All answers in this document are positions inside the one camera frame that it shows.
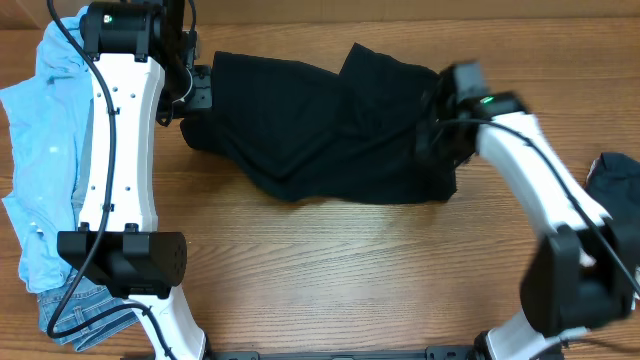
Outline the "black t-shirt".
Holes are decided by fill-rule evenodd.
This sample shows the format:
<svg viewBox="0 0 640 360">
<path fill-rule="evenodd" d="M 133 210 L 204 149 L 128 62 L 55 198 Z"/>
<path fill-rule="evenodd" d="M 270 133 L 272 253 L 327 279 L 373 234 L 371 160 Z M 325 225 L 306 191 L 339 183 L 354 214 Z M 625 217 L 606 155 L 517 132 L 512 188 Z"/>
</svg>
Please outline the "black t-shirt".
<svg viewBox="0 0 640 360">
<path fill-rule="evenodd" d="M 269 195 L 376 204 L 446 201 L 454 174 L 416 143 L 439 76 L 354 44 L 338 73 L 299 61 L 218 52 L 213 106 L 180 123 L 187 145 L 224 156 Z"/>
</svg>

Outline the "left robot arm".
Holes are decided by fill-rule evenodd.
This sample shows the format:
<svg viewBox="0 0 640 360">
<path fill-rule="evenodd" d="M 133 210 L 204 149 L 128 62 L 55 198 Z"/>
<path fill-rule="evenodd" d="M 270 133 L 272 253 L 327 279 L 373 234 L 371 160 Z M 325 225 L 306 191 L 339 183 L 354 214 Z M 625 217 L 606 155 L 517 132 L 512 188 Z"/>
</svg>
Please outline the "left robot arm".
<svg viewBox="0 0 640 360">
<path fill-rule="evenodd" d="M 98 1 L 71 39 L 91 72 L 92 138 L 78 225 L 57 251 L 136 315 L 157 359 L 213 355 L 182 288 L 186 239 L 159 230 L 152 185 L 155 128 L 211 102 L 195 24 L 190 1 Z"/>
</svg>

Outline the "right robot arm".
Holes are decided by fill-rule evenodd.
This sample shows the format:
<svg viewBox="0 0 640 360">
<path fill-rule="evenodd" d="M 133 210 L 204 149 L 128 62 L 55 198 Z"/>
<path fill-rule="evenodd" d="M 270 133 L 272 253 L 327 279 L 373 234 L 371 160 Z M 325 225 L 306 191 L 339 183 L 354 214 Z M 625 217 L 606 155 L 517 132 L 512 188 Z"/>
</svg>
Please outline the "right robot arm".
<svg viewBox="0 0 640 360">
<path fill-rule="evenodd" d="M 560 359 L 590 331 L 628 318 L 639 293 L 639 227 L 589 196 L 513 92 L 493 93 L 476 62 L 440 74 L 416 156 L 440 180 L 479 155 L 502 176 L 538 240 L 521 309 L 470 346 L 430 346 L 429 359 Z"/>
</svg>

